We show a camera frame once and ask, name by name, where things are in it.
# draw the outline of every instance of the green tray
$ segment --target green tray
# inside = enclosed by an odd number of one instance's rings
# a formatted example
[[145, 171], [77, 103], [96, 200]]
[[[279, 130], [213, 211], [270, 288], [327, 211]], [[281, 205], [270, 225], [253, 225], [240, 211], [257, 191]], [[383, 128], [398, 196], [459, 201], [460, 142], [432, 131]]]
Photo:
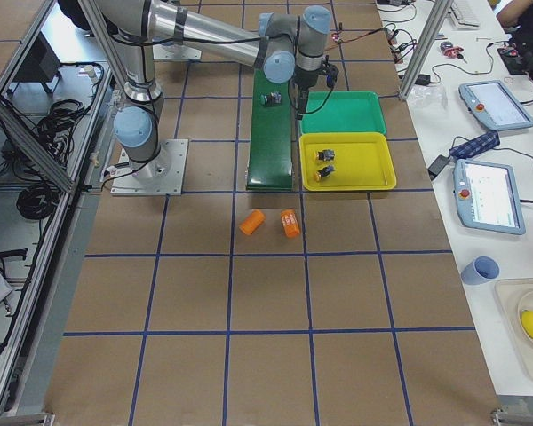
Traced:
[[[327, 96], [327, 91], [310, 92], [307, 111], [314, 111]], [[381, 105], [374, 91], [334, 91], [320, 111], [304, 115], [300, 130], [302, 133], [373, 131], [386, 134]]]

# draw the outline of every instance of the robotic arm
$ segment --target robotic arm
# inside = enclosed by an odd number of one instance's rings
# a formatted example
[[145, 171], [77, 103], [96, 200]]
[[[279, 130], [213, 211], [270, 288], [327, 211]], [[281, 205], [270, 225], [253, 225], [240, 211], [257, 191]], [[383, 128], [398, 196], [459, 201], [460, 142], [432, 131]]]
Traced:
[[299, 97], [297, 117], [306, 111], [307, 93], [319, 75], [332, 75], [337, 69], [323, 61], [330, 32], [330, 12], [309, 6], [301, 17], [263, 13], [259, 34], [190, 12], [162, 0], [97, 0], [103, 14], [119, 29], [127, 44], [119, 47], [127, 68], [127, 96], [133, 101], [158, 99], [152, 52], [140, 44], [154, 40], [184, 44], [218, 54], [241, 64], [262, 68], [273, 83], [294, 77]]
[[152, 49], [147, 48], [154, 43], [184, 44], [260, 68], [273, 83], [293, 79], [298, 86], [298, 119], [306, 112], [308, 92], [318, 77], [325, 75], [329, 87], [337, 79], [338, 70], [323, 57], [330, 12], [321, 6], [307, 7], [300, 17], [263, 13], [257, 34], [165, 0], [95, 2], [118, 28], [116, 49], [126, 68], [129, 105], [116, 115], [115, 133], [137, 178], [156, 178], [169, 165], [155, 131], [163, 94], [155, 79]]

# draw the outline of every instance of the green conveyor belt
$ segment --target green conveyor belt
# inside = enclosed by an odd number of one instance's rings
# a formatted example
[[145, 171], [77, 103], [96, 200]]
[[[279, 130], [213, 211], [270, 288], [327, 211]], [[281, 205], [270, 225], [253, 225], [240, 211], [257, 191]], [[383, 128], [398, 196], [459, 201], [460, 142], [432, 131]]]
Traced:
[[[277, 106], [261, 105], [260, 95], [273, 91], [282, 94], [282, 103]], [[262, 71], [255, 71], [252, 98], [247, 189], [290, 191], [292, 189], [291, 121], [287, 85], [271, 83]]]

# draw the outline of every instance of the metal mounting plate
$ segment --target metal mounting plate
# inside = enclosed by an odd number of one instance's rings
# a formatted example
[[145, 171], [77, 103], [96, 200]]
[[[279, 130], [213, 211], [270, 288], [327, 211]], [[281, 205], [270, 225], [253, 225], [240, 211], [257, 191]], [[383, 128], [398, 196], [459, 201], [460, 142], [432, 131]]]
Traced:
[[[186, 169], [187, 139], [168, 139], [162, 143], [162, 149], [168, 151], [171, 166], [168, 173], [153, 179], [137, 179], [134, 175], [123, 176], [131, 172], [129, 167], [117, 169], [115, 174], [118, 179], [113, 181], [110, 192], [113, 195], [181, 195]], [[123, 150], [119, 162], [127, 162], [128, 155]]]
[[153, 46], [155, 61], [185, 62], [188, 60], [201, 60], [202, 51], [192, 47], [176, 46], [174, 51], [167, 51], [162, 46]]

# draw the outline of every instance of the blue cup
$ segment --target blue cup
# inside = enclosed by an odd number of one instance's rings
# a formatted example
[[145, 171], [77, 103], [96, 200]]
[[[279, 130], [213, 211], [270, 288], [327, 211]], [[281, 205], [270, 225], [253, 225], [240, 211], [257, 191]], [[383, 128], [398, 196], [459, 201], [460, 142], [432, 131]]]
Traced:
[[499, 275], [499, 266], [491, 257], [476, 257], [460, 274], [465, 284], [477, 285], [494, 280]]

